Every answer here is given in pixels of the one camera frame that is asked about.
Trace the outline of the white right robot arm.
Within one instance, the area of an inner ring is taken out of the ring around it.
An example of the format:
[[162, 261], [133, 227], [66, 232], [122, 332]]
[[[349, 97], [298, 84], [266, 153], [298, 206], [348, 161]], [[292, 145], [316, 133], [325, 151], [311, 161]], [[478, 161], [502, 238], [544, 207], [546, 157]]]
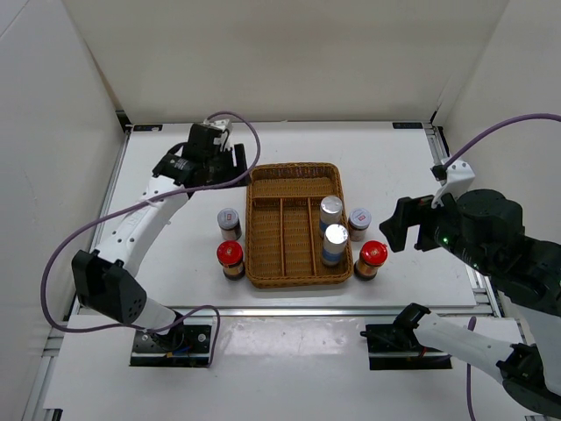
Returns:
[[380, 231], [395, 253], [408, 228], [418, 229], [415, 249], [436, 248], [489, 279], [525, 318], [534, 344], [514, 344], [461, 328], [429, 308], [409, 304], [394, 320], [403, 350], [436, 348], [495, 379], [516, 402], [548, 417], [560, 416], [560, 246], [526, 236], [520, 204], [492, 189], [459, 198], [446, 194], [403, 197]]

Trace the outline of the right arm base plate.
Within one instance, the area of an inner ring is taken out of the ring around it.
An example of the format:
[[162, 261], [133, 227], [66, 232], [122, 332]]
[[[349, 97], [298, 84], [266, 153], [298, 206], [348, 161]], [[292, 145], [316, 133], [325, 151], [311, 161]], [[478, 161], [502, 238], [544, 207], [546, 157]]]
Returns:
[[422, 346], [412, 335], [393, 325], [369, 324], [360, 336], [366, 340], [371, 371], [452, 369], [449, 354]]

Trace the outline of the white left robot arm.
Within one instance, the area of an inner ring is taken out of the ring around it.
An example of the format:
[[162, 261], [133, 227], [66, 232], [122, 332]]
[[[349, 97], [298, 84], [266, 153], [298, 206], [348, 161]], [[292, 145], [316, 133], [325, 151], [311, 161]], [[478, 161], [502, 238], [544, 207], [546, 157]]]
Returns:
[[153, 333], [165, 351], [181, 346], [184, 331], [174, 323], [178, 313], [149, 298], [136, 275], [153, 242], [196, 188], [245, 182], [245, 148], [229, 144], [231, 131], [228, 119], [192, 125], [186, 141], [172, 146], [153, 168], [135, 209], [93, 251], [75, 255], [71, 266], [82, 306]]

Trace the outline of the red-lid chili sauce jar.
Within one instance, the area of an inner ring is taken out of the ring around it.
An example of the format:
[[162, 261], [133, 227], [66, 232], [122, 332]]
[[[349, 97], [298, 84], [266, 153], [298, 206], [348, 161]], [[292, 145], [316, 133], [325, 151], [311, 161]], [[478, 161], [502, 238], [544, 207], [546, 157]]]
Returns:
[[245, 276], [244, 252], [236, 240], [221, 243], [217, 248], [217, 259], [227, 279], [236, 281]]

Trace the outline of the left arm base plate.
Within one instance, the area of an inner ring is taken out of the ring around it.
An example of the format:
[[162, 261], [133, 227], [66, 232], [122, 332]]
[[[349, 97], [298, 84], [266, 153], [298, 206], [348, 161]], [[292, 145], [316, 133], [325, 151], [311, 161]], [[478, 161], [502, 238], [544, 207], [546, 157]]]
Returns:
[[131, 367], [208, 367], [213, 333], [211, 318], [185, 323], [182, 333], [176, 333], [173, 339], [136, 332], [131, 345], [129, 365]]

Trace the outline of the short white-lid spice jar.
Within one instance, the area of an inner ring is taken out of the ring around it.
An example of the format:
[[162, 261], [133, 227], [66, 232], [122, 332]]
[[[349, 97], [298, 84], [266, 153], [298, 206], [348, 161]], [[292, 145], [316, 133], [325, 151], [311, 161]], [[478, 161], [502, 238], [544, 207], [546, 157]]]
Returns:
[[224, 208], [217, 214], [217, 223], [224, 240], [238, 240], [242, 229], [238, 212], [232, 208]]

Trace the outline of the tall silver-lid spice bottle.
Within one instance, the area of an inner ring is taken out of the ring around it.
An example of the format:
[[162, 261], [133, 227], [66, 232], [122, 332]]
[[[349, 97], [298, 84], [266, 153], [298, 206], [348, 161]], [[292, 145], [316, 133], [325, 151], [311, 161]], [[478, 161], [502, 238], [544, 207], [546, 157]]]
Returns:
[[341, 224], [329, 225], [323, 234], [322, 262], [327, 267], [336, 266], [343, 257], [349, 233]]

